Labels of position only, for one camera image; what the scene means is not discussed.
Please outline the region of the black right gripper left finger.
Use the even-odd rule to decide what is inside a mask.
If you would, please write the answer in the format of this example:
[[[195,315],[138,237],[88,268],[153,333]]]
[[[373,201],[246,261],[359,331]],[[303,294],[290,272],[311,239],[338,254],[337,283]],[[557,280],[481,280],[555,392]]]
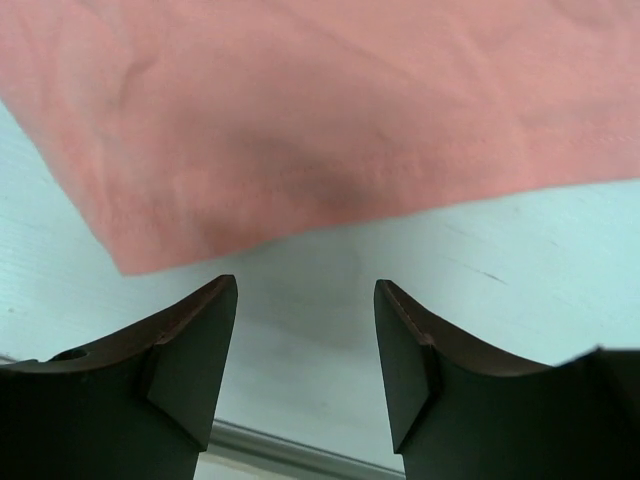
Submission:
[[[190,479],[207,449],[237,307],[223,275],[48,361],[1,369],[5,479]]]

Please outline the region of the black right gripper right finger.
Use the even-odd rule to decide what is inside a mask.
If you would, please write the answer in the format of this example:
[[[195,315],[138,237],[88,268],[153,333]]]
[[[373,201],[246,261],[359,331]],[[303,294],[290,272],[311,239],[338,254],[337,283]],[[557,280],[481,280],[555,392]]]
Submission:
[[[395,283],[374,314],[393,449],[409,479],[635,479],[639,354],[558,366],[497,348]]]

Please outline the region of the pink t shirt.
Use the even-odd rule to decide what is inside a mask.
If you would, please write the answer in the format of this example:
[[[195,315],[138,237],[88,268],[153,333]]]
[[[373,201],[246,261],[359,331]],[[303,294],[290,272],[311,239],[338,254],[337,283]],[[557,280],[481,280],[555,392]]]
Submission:
[[[1,98],[118,268],[639,173],[635,1],[5,1]]]

